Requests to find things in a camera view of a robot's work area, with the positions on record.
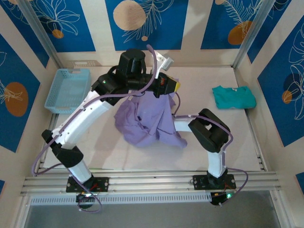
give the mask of gray floor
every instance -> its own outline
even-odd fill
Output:
[[[269,192],[241,192],[223,208],[210,203],[32,206],[25,228],[279,228]]]

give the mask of folded teal shirt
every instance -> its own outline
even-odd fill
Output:
[[[228,108],[254,108],[256,99],[247,86],[239,88],[213,88],[215,102],[219,109]]]

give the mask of purple cloth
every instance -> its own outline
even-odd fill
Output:
[[[124,101],[115,114],[115,126],[124,139],[135,146],[144,147],[159,140],[168,145],[185,148],[187,141],[175,131],[171,108],[173,94],[156,98],[153,92]]]

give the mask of white table surface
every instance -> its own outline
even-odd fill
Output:
[[[89,69],[93,83],[100,75],[106,73],[109,67],[89,67]],[[177,114],[197,114],[203,108],[210,109],[234,135],[233,143],[227,148],[226,165],[246,171],[259,171],[254,141],[244,110],[219,110],[212,93],[212,88],[219,85],[237,87],[233,69],[230,67],[171,67],[167,74],[178,78],[181,83],[178,90],[181,106]],[[189,132],[180,133],[188,142],[185,149],[160,142],[146,148],[136,148],[127,143],[114,126],[114,114],[123,100],[97,119],[77,144],[89,168],[159,171],[208,169],[206,151]],[[57,125],[63,123],[67,117],[68,115],[59,115]],[[50,167],[56,163],[58,160],[49,149],[44,167]]]

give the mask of blue plastic basket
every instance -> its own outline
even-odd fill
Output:
[[[87,96],[90,87],[89,69],[59,69],[44,107],[56,114],[73,113]]]

